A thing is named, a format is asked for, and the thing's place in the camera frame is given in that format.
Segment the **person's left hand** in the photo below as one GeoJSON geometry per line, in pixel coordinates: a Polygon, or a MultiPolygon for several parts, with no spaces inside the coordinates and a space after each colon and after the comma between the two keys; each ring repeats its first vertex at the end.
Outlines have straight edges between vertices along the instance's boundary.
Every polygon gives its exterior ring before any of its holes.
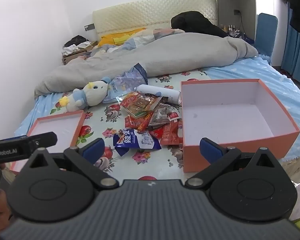
{"type": "Polygon", "coordinates": [[[9,223],[10,215],[11,212],[7,204],[6,193],[0,189],[0,227],[5,227],[9,223]]]}

